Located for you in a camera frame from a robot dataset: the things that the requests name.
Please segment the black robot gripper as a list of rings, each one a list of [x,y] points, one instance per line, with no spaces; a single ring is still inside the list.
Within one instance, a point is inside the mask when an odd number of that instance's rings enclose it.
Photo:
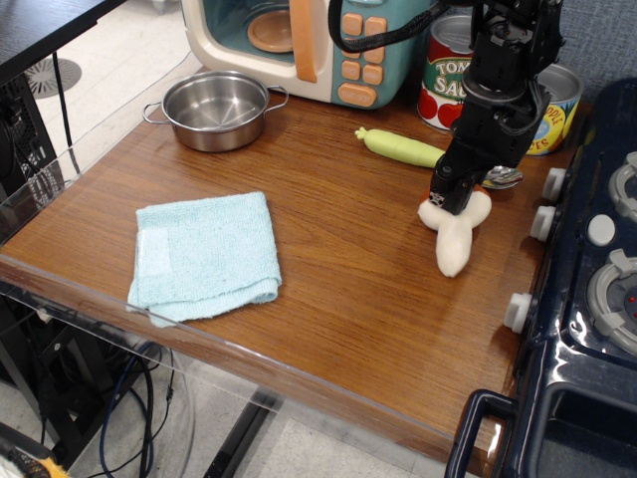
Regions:
[[[435,166],[429,189],[429,201],[453,215],[466,208],[491,169],[519,165],[550,100],[536,79],[504,91],[470,79],[463,87],[463,109],[452,124],[452,142]]]

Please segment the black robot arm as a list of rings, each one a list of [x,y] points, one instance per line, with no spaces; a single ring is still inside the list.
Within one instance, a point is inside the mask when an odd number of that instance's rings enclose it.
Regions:
[[[527,154],[550,100],[537,76],[564,43],[561,9],[559,1],[475,3],[466,96],[431,179],[434,205],[460,214],[490,170],[516,167]]]

